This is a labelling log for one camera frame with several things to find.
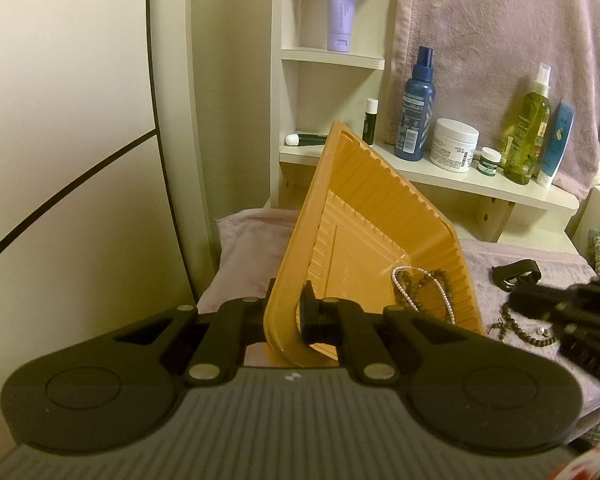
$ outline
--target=blue spray bottle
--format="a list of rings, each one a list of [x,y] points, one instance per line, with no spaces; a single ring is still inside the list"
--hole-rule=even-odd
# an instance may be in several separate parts
[[[429,123],[436,98],[436,88],[431,82],[433,49],[421,46],[418,60],[411,70],[411,79],[404,84],[402,117],[395,143],[395,156],[404,160],[420,160],[424,154],[424,142],[429,133]]]

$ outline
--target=green spray bottle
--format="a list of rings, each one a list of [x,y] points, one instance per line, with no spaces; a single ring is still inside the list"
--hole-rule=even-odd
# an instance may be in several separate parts
[[[517,184],[528,184],[538,163],[544,131],[551,115],[549,74],[551,67],[540,64],[531,92],[525,96],[518,115],[518,125],[507,157],[504,175]]]

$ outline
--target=gray ribbed surface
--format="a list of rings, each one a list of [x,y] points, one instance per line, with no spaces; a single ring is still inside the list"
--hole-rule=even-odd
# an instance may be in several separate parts
[[[572,457],[480,457],[419,427],[390,390],[354,383],[344,369],[241,368],[224,386],[198,388],[144,440],[88,457],[18,446],[0,480],[501,479],[544,480]]]

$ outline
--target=silver screw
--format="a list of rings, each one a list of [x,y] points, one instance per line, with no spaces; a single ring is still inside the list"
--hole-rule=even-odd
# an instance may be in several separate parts
[[[189,375],[199,381],[210,381],[220,375],[220,368],[211,363],[198,363],[189,368]]]
[[[395,368],[386,363],[373,363],[365,366],[364,373],[369,379],[385,381],[395,375]]]

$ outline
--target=orange plastic basket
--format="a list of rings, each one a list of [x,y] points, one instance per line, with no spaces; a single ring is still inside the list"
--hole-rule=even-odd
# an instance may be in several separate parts
[[[391,272],[400,265],[446,271],[456,324],[484,333],[452,225],[372,148],[335,122],[264,314],[276,360],[299,367],[336,365],[333,347],[302,342],[297,312],[306,280],[316,298],[347,298],[381,313],[396,303]],[[418,299],[426,312],[445,319],[435,286],[424,287]]]

